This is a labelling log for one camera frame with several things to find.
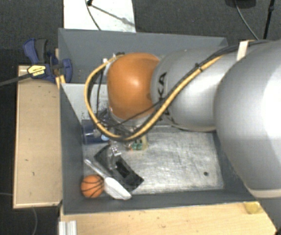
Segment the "yellow cable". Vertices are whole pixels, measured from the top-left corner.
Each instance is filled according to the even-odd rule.
[[[101,64],[99,67],[95,68],[87,77],[86,83],[85,83],[85,88],[84,88],[84,97],[85,97],[85,103],[86,103],[86,107],[89,113],[89,116],[91,117],[92,121],[97,125],[97,127],[102,130],[104,133],[106,133],[107,135],[109,135],[110,137],[113,138],[120,138],[121,136],[119,135],[115,135],[112,132],[109,132],[106,128],[104,128],[104,126],[98,121],[97,117],[95,116],[95,114],[93,113],[90,103],[88,101],[88,87],[90,84],[90,81],[92,80],[92,78],[99,72],[101,71],[107,64],[115,61],[116,59],[118,59],[119,57],[121,57],[122,55],[118,55],[118,56],[114,56],[112,58],[110,58],[107,62]]]
[[[88,96],[87,96],[87,92],[88,92],[88,86],[90,81],[92,80],[93,76],[98,73],[100,70],[102,70],[108,63],[116,60],[117,58],[119,58],[120,56],[117,57],[113,57],[111,59],[108,60],[108,62],[100,65],[99,67],[97,67],[87,78],[86,83],[85,83],[85,91],[84,91],[84,96],[85,96],[85,103],[86,103],[86,107],[87,110],[89,112],[89,115],[92,119],[92,121],[97,125],[97,127],[103,131],[106,135],[108,135],[109,137],[112,138],[121,138],[122,136],[119,135],[115,135],[111,132],[109,132],[96,118],[96,116],[94,115],[90,104],[88,102]],[[207,69],[208,67],[210,67],[212,64],[214,64],[217,60],[219,60],[222,56],[218,56],[212,60],[210,60],[209,62],[205,63],[204,65],[202,65],[199,69],[195,70],[192,74],[190,74],[188,77],[186,77],[181,83],[180,85],[178,85],[175,90],[170,94],[170,96],[165,100],[165,102],[162,104],[162,106],[159,108],[159,110],[155,113],[155,115],[150,119],[150,121],[143,127],[141,128],[138,132],[136,132],[135,134],[133,134],[132,136],[124,139],[125,141],[131,140],[133,138],[136,138],[138,136],[143,135],[147,130],[149,130],[152,125],[161,117],[161,115],[164,113],[164,111],[169,107],[169,105],[172,103],[172,101],[174,100],[174,98],[180,93],[180,91],[190,82],[192,81],[196,76],[198,76],[202,71],[204,71],[205,69]]]

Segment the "white card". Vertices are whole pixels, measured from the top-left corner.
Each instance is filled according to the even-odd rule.
[[[89,8],[101,30],[136,32],[131,0],[93,0]],[[64,0],[64,28],[98,30],[85,0]]]

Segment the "gray bin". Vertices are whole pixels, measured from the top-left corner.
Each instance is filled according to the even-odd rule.
[[[142,154],[139,156],[128,151],[122,153],[127,163],[145,179],[135,190],[132,199],[113,200],[106,194],[97,199],[87,199],[81,194],[79,187],[83,176],[90,174],[83,158],[91,158],[100,147],[105,146],[83,145],[80,124],[82,119],[87,118],[83,83],[103,58],[109,58],[116,52],[145,51],[162,56],[195,46],[226,45],[224,38],[59,30],[59,58],[70,58],[74,67],[72,83],[63,85],[60,90],[65,214],[254,200],[232,169],[215,133],[183,132],[163,123],[149,132],[149,150],[140,151]]]

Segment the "small basketball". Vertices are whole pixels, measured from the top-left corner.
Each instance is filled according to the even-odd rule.
[[[96,174],[89,175],[81,181],[80,189],[85,197],[99,197],[104,190],[103,178]]]

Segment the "orange object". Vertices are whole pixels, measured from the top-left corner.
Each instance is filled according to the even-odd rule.
[[[159,59],[149,53],[129,53],[113,62],[107,73],[110,111],[120,119],[130,118],[153,105],[150,84]],[[142,118],[154,108],[139,115]]]
[[[81,181],[80,189],[88,198],[99,197],[104,190],[103,178],[96,174],[89,175]]]

